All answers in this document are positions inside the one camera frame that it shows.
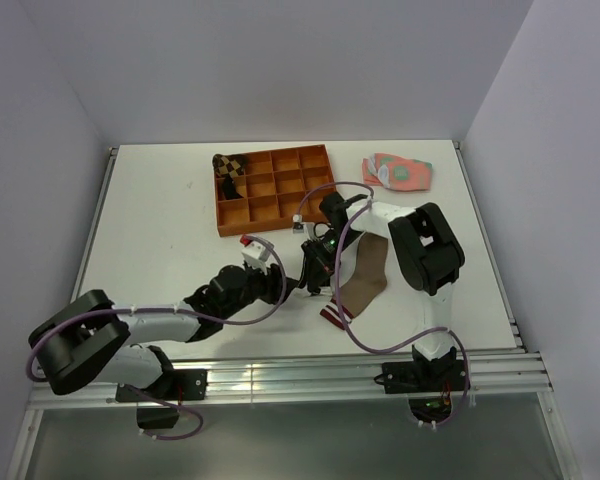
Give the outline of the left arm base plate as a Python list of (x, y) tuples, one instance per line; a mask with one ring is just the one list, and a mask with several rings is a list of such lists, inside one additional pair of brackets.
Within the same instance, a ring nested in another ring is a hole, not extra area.
[(119, 403), (201, 401), (207, 387), (206, 369), (177, 369), (162, 375), (145, 389), (118, 386), (115, 401)]

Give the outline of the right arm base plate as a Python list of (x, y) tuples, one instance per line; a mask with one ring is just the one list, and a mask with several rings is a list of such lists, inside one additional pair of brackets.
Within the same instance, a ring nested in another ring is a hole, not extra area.
[(391, 361), (381, 365), (373, 378), (386, 394), (462, 392), (468, 375), (460, 359), (448, 357), (426, 360)]

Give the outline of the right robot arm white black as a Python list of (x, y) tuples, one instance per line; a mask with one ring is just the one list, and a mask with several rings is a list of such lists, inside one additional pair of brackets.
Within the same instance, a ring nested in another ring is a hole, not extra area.
[(451, 329), (453, 288), (465, 264), (465, 255), (439, 206), (417, 208), (376, 201), (372, 196), (349, 199), (334, 192), (319, 205), (329, 225), (323, 235), (310, 234), (298, 286), (317, 295), (331, 286), (333, 297), (327, 313), (345, 332), (363, 305), (360, 287), (369, 293), (384, 285), (386, 254), (394, 251), (399, 271), (423, 302), (421, 326), (412, 337), (386, 353), (412, 348), (413, 378), (423, 389), (442, 383), (448, 370), (466, 353)]

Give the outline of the brown sock striped cuff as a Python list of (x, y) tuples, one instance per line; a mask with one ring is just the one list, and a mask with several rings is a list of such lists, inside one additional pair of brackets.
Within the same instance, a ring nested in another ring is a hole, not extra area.
[(351, 277), (340, 286), (340, 304), (347, 324), (356, 319), (387, 286), (388, 240), (372, 233), (360, 237)]

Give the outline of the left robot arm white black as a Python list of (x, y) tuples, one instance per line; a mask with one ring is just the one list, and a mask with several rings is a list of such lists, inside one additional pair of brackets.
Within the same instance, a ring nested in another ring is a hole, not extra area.
[(163, 399), (173, 391), (175, 375), (156, 342), (206, 340), (256, 301), (278, 307), (297, 285), (276, 264), (263, 269), (243, 264), (223, 267), (175, 306), (133, 309), (90, 290), (30, 334), (30, 360), (57, 395), (108, 382), (129, 383)]

